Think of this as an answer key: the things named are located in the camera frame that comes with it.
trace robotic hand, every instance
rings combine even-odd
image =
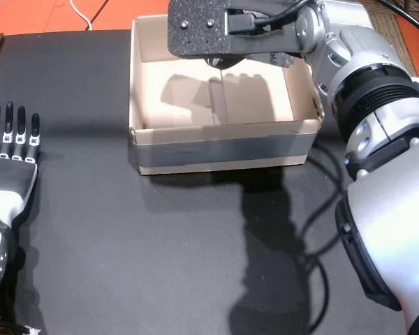
[[[27,145],[25,108],[17,112],[17,133],[13,138],[13,103],[6,106],[5,128],[0,138],[0,282],[7,262],[13,259],[17,241],[12,231],[13,220],[25,209],[37,175],[40,144],[39,116],[31,119]]]
[[[346,0],[171,0],[168,47],[223,69],[303,58],[354,182],[336,221],[365,294],[419,334],[419,84],[365,8]]]

